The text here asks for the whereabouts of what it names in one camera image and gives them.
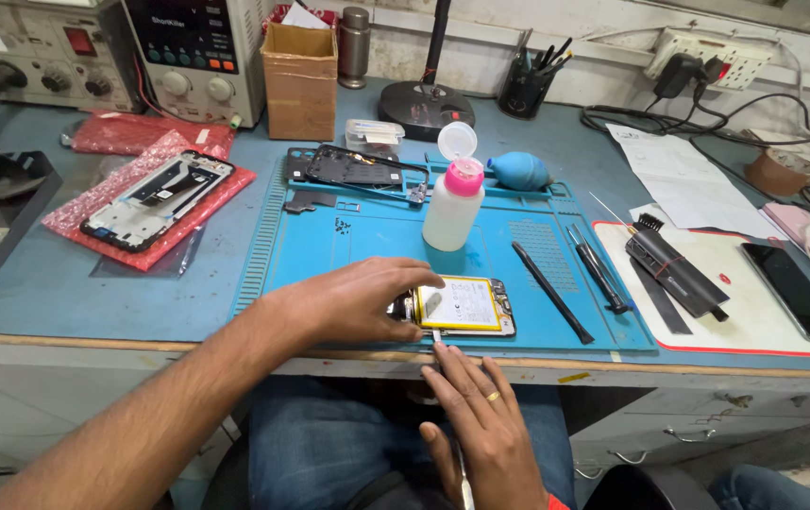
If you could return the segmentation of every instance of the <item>wall socket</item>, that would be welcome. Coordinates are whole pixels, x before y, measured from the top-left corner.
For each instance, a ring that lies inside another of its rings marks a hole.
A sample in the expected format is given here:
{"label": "wall socket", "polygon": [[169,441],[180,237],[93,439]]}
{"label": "wall socket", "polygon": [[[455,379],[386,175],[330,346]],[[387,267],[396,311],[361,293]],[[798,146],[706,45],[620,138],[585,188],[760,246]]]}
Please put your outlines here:
{"label": "wall socket", "polygon": [[773,57],[773,52],[762,46],[671,28],[663,29],[655,48],[653,60],[644,69],[648,78],[659,79],[663,67],[678,52],[696,56],[704,63],[716,56],[723,61],[723,73],[716,83],[707,88],[722,92],[740,92],[748,88]]}

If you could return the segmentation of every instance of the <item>white cutting board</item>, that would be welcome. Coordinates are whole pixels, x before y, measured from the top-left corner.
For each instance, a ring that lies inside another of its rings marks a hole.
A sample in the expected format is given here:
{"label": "white cutting board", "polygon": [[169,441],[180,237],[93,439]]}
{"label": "white cutting board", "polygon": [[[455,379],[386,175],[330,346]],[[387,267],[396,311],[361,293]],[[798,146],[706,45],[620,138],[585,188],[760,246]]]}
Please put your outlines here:
{"label": "white cutting board", "polygon": [[[689,230],[692,237],[688,240],[672,241],[673,248],[679,250],[729,296],[729,301],[722,306],[729,316],[725,322],[718,322],[710,314],[694,319],[670,297],[673,306],[693,332],[692,335],[674,335],[653,306],[629,261],[629,254],[625,252],[629,233],[625,226],[596,221],[593,230],[661,347],[694,352],[810,357],[810,341],[802,337],[792,319],[789,319],[776,297],[739,250],[741,243],[748,242],[747,238],[737,234]],[[723,282],[721,274],[728,278],[729,283]]]}

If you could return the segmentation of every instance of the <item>drawer handle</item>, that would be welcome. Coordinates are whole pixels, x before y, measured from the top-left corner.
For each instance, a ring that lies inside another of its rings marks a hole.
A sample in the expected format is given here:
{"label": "drawer handle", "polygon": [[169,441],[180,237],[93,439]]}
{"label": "drawer handle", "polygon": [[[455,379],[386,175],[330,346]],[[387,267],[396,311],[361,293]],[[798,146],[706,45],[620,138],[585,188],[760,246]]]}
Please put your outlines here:
{"label": "drawer handle", "polygon": [[576,473],[578,473],[578,474],[580,474],[581,476],[583,476],[583,477],[587,478],[588,480],[596,480],[597,478],[599,478],[599,477],[600,477],[600,475],[602,475],[602,474],[603,474],[603,468],[602,468],[602,467],[601,467],[601,468],[599,467],[599,468],[597,469],[597,472],[596,472],[596,473],[594,473],[593,475],[586,475],[586,474],[584,474],[584,473],[582,472],[582,470],[578,469],[577,467],[575,468],[575,472],[576,472]]}
{"label": "drawer handle", "polygon": [[663,432],[665,432],[666,434],[672,435],[673,437],[675,437],[676,439],[679,439],[683,443],[706,443],[706,442],[710,441],[710,437],[712,435],[716,434],[716,430],[710,429],[710,430],[704,430],[702,432],[702,434],[704,434],[703,439],[686,439],[686,438],[682,437],[681,435],[679,435],[675,430],[672,430],[672,428],[667,428]]}
{"label": "drawer handle", "polygon": [[638,460],[629,460],[629,459],[625,458],[625,456],[623,454],[619,453],[619,452],[607,452],[607,453],[610,454],[610,455],[616,456],[616,458],[618,458],[619,460],[625,462],[626,464],[631,464],[631,465],[634,466],[636,464],[640,464],[640,463],[644,462],[644,459],[647,458],[647,454],[650,453],[650,452],[648,452],[646,450],[641,452],[641,458],[639,458]]}

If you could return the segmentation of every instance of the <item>black spudger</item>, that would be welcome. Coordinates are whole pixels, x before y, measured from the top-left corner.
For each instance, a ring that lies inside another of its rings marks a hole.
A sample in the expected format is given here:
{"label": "black spudger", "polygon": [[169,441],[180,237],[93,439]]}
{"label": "black spudger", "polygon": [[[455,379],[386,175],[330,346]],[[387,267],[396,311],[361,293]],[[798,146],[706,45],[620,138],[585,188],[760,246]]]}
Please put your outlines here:
{"label": "black spudger", "polygon": [[581,322],[575,317],[569,307],[565,306],[563,299],[559,297],[557,291],[553,289],[553,286],[550,285],[550,282],[544,278],[544,273],[541,273],[537,266],[535,265],[534,261],[531,260],[531,257],[524,251],[524,248],[518,244],[518,241],[512,241],[512,248],[515,249],[515,253],[518,254],[518,257],[521,258],[521,261],[524,262],[524,266],[527,268],[528,271],[534,275],[534,279],[537,280],[537,284],[547,293],[547,296],[553,301],[553,304],[559,308],[560,313],[563,314],[565,320],[569,323],[569,326],[572,327],[575,334],[578,335],[578,338],[581,340],[582,345],[587,345],[593,342],[593,337],[587,330],[584,329],[584,326],[581,325]]}

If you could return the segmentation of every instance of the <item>jeans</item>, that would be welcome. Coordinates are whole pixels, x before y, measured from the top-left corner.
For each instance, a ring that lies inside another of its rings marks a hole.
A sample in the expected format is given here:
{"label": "jeans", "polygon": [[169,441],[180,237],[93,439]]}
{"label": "jeans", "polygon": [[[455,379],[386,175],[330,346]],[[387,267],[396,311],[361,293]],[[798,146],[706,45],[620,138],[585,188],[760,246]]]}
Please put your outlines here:
{"label": "jeans", "polygon": [[[514,390],[544,487],[574,510],[572,450],[557,391]],[[257,509],[343,508],[375,479],[432,462],[415,425],[393,423],[317,377],[264,379],[252,392],[250,442],[248,488]]]}
{"label": "jeans", "polygon": [[810,489],[767,469],[743,464],[708,489],[722,510],[810,510]]}

